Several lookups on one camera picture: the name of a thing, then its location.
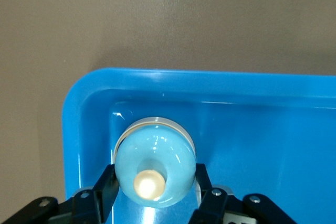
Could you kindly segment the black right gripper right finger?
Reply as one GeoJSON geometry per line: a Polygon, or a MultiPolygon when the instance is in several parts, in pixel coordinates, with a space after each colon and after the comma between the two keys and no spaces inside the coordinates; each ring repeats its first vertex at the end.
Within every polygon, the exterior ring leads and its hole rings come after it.
{"type": "Polygon", "coordinates": [[[229,188],[214,186],[205,164],[196,164],[195,179],[200,199],[188,224],[297,224],[263,194],[239,200],[229,188]]]}

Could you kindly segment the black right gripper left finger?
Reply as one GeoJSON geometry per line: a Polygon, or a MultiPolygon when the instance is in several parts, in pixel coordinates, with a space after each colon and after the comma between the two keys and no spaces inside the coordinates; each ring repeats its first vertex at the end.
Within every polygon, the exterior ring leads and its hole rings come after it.
{"type": "Polygon", "coordinates": [[[1,224],[105,224],[118,191],[115,167],[107,165],[92,188],[63,203],[49,196],[37,198],[1,224]]]}

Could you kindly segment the blue plastic tray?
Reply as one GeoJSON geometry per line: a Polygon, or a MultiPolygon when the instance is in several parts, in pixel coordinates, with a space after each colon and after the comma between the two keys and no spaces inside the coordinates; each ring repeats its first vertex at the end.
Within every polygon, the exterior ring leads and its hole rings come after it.
{"type": "Polygon", "coordinates": [[[298,224],[336,224],[336,76],[106,68],[62,112],[65,194],[96,183],[133,122],[170,119],[215,185],[260,193],[298,224]]]}

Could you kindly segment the brown table cover mat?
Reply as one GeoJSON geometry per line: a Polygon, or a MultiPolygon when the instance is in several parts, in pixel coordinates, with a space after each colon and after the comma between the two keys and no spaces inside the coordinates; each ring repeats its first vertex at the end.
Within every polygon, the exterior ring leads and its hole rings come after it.
{"type": "Polygon", "coordinates": [[[336,75],[336,0],[0,0],[0,223],[64,200],[64,98],[103,67],[336,75]]]}

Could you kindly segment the light blue call bell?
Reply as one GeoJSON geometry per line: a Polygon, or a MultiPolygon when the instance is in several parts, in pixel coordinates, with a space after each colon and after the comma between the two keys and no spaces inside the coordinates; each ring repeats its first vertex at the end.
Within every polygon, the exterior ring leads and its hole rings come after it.
{"type": "Polygon", "coordinates": [[[113,154],[116,177],[133,202],[166,208],[193,186],[196,150],[186,130],[160,117],[140,119],[121,134],[113,154]]]}

